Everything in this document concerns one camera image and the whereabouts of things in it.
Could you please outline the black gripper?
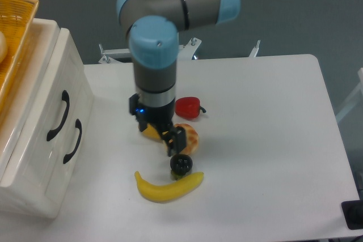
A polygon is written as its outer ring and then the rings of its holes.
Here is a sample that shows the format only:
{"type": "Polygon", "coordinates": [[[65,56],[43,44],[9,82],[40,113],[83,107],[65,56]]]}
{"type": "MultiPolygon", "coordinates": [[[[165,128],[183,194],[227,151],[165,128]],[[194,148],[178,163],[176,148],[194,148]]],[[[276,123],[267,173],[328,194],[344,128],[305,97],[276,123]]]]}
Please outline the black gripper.
{"type": "Polygon", "coordinates": [[[162,107],[150,107],[141,103],[139,94],[129,98],[129,113],[135,116],[140,132],[150,125],[166,145],[167,156],[181,153],[187,146],[185,128],[181,125],[172,127],[175,100],[162,107]]]}

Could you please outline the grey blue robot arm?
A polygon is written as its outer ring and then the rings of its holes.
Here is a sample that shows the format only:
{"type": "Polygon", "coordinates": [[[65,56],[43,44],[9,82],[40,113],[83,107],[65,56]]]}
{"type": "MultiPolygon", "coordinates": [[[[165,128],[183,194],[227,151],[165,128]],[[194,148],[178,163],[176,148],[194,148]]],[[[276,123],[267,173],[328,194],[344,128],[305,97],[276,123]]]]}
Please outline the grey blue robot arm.
{"type": "Polygon", "coordinates": [[[179,33],[234,20],[241,0],[117,0],[116,14],[128,42],[136,92],[129,111],[139,130],[152,126],[169,156],[187,145],[173,124],[179,33]]]}

